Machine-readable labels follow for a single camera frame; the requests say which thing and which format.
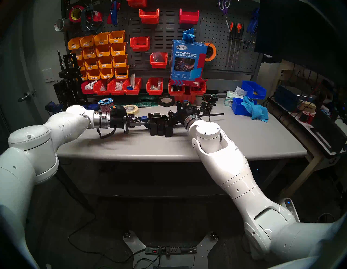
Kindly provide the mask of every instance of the made logo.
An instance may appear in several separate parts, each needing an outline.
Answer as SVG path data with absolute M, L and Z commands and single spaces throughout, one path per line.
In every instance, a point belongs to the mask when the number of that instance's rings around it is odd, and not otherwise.
M 187 49 L 187 46 L 178 45 L 178 46 L 176 46 L 176 49 L 178 49 L 178 50 L 186 50 L 186 49 Z

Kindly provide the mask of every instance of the red tape roll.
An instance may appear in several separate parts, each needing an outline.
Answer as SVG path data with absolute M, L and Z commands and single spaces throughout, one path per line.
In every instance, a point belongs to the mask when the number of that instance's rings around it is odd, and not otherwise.
M 69 19 L 73 23 L 79 23 L 81 21 L 82 10 L 84 7 L 82 6 L 73 6 L 69 11 Z

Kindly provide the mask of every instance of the door handle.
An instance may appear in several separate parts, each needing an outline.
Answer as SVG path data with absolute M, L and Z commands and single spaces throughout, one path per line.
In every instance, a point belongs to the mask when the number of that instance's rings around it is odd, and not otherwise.
M 23 102 L 26 99 L 30 100 L 30 98 L 31 98 L 30 94 L 25 92 L 23 97 L 18 98 L 18 102 Z

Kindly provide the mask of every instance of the blue microfiber towel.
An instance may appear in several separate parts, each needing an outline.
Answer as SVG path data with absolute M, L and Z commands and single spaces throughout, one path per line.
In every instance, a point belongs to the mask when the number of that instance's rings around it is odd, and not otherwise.
M 182 40 L 188 42 L 188 43 L 193 43 L 194 42 L 194 28 L 190 28 L 189 30 L 186 30 L 182 34 Z
M 263 107 L 259 104 L 254 104 L 252 99 L 249 99 L 248 96 L 243 97 L 243 102 L 241 103 L 246 110 L 252 114 L 252 119 L 260 119 L 264 122 L 268 122 L 269 114 L 266 107 Z

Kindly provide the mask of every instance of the pegboard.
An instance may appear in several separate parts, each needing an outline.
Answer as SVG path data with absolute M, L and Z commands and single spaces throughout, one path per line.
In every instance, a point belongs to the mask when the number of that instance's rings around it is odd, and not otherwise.
M 208 71 L 232 71 L 240 73 L 253 74 L 255 72 L 256 63 L 258 60 L 258 53 L 254 52 L 254 44 L 249 43 L 246 50 L 243 49 L 243 42 L 241 42 L 238 61 L 235 63 L 236 54 L 239 47 L 239 41 L 232 42 L 231 55 L 229 60 L 229 66 L 226 68 L 226 58 L 228 53 L 228 28 L 225 20 L 230 23 L 233 21 L 236 23 L 243 23 L 244 34 L 243 40 L 255 41 L 255 36 L 251 36 L 246 32 L 247 26 L 251 19 L 251 13 L 254 8 L 259 6 L 259 3 L 251 0 L 232 1 L 227 18 L 224 16 L 222 11 L 217 7 L 217 0 L 215 1 L 162 1 L 162 0 L 148 0 L 147 8 L 145 11 L 155 11 L 157 8 L 160 9 L 160 17 L 158 24 L 142 24 L 141 19 L 138 16 L 138 8 L 131 8 L 128 6 L 126 1 L 123 1 L 121 9 L 119 10 L 118 25 L 113 26 L 107 24 L 107 17 L 110 13 L 110 0 L 100 0 L 99 4 L 94 6 L 96 11 L 100 11 L 103 14 L 104 26 L 102 32 L 110 32 L 117 30 L 126 31 L 126 42 L 127 54 L 128 54 L 128 65 L 130 65 L 130 71 L 148 70 L 152 72 L 158 72 L 164 69 L 152 69 L 149 64 L 149 58 L 151 52 L 161 51 L 168 53 L 168 59 L 171 57 L 171 47 L 173 39 L 182 39 L 183 31 L 194 27 L 195 40 L 202 43 L 208 43 L 213 40 L 213 44 L 217 49 L 217 55 L 214 60 L 205 62 L 204 70 Z M 197 11 L 200 10 L 200 17 L 197 25 L 185 25 L 179 24 L 179 10 L 183 11 Z M 68 32 L 68 38 L 77 36 L 83 36 L 81 31 L 81 24 L 73 24 L 73 28 Z M 137 36 L 150 36 L 150 49 L 146 52 L 134 52 L 129 46 L 129 39 Z M 234 48 L 234 66 L 231 70 L 231 63 Z

